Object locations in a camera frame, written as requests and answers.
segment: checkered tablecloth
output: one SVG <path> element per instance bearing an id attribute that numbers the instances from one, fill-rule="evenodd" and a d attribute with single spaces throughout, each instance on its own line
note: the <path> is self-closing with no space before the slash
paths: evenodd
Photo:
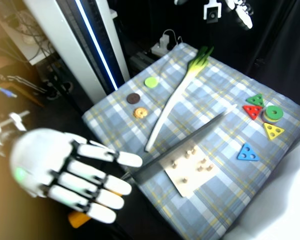
<path id="1" fill-rule="evenodd" d="M 171 111 L 152 151 L 144 152 L 161 110 L 183 79 L 187 63 L 196 52 L 185 43 L 178 45 L 93 106 L 83 119 L 106 146 L 138 154 L 144 163 L 149 163 L 226 107 L 238 104 L 237 109 L 199 144 L 220 168 L 217 176 L 190 197 L 181 197 L 163 170 L 154 171 L 149 180 L 139 184 L 146 197 L 184 239 L 213 240 L 225 233 L 291 144 L 300 137 L 300 106 L 210 57 L 207 67 L 193 79 Z M 148 77 L 156 77 L 159 85 L 146 87 L 144 81 Z M 127 103 L 130 93 L 138 93 L 140 102 Z M 261 118 L 251 120 L 242 108 L 248 105 L 245 102 L 248 97 L 258 93 L 262 94 L 266 106 L 277 105 L 284 110 L 277 126 L 285 132 L 272 141 L 266 136 Z M 138 107 L 146 108 L 148 116 L 136 119 L 133 111 Z M 237 160 L 246 142 L 260 161 Z"/>

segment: led light strip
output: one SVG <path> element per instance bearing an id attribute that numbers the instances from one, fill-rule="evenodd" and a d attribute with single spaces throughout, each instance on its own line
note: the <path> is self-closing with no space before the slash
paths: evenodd
<path id="1" fill-rule="evenodd" d="M 99 43 L 98 43 L 98 41 L 97 41 L 97 38 L 96 38 L 96 36 L 95 36 L 95 34 L 94 34 L 94 31 L 92 30 L 92 27 L 91 27 L 91 25 L 90 25 L 90 22 L 89 22 L 89 20 L 88 20 L 88 18 L 87 18 L 86 12 L 85 12 L 85 10 L 84 10 L 84 8 L 83 8 L 83 6 L 82 6 L 80 0 L 75 0 L 75 3 L 76 3 L 76 5 L 77 5 L 77 7 L 78 7 L 78 9 L 79 9 L 79 11 L 80 11 L 80 13 L 81 13 L 81 16 L 82 16 L 83 21 L 84 21 L 84 23 L 85 23 L 85 25 L 86 25 L 86 28 L 88 29 L 89 34 L 90 34 L 90 36 L 91 36 L 91 38 L 92 38 L 92 41 L 93 41 L 93 43 L 94 43 L 94 45 L 95 45 L 95 48 L 96 48 L 96 50 L 98 51 L 98 53 L 99 53 L 99 55 L 100 55 L 100 57 L 101 57 L 101 60 L 102 60 L 103 65 L 104 65 L 104 67 L 105 67 L 105 70 L 106 70 L 106 72 L 108 73 L 108 75 L 109 75 L 109 77 L 110 77 L 111 83 L 112 83 L 114 89 L 115 89 L 115 90 L 118 90 L 117 84 L 116 84 L 116 82 L 115 82 L 115 80 L 114 80 L 114 77 L 112 76 L 112 74 L 111 74 L 111 72 L 110 72 L 110 69 L 109 69 L 108 64 L 107 64 L 107 62 L 106 62 L 106 59 L 105 59 L 105 57 L 104 57 L 104 54 L 103 54 L 102 51 L 101 51 L 101 48 L 100 48 Z"/>

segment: robotic hand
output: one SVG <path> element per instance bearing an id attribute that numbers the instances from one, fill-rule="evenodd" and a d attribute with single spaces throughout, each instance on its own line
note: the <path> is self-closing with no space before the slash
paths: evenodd
<path id="1" fill-rule="evenodd" d="M 85 158 L 140 167 L 142 159 L 78 135 L 52 129 L 29 131 L 10 155 L 13 178 L 33 197 L 49 197 L 103 223 L 113 223 L 132 187 L 81 161 Z"/>

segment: green light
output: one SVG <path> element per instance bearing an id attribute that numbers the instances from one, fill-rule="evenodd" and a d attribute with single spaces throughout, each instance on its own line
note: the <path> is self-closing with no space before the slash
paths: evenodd
<path id="1" fill-rule="evenodd" d="M 17 167 L 15 169 L 15 172 L 14 172 L 14 178 L 15 180 L 20 183 L 22 182 L 22 180 L 26 177 L 26 171 L 21 168 L 21 167 Z"/>

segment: lime green circle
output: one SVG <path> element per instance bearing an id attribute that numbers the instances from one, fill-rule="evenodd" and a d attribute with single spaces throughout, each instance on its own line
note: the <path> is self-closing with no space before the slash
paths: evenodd
<path id="1" fill-rule="evenodd" d="M 283 117 L 284 111 L 278 106 L 268 106 L 265 109 L 265 114 L 271 120 L 279 120 Z"/>
<path id="2" fill-rule="evenodd" d="M 158 85 L 158 80 L 151 76 L 151 77 L 148 77 L 145 81 L 144 81 L 144 84 L 148 87 L 148 88 L 155 88 L 157 85 Z"/>

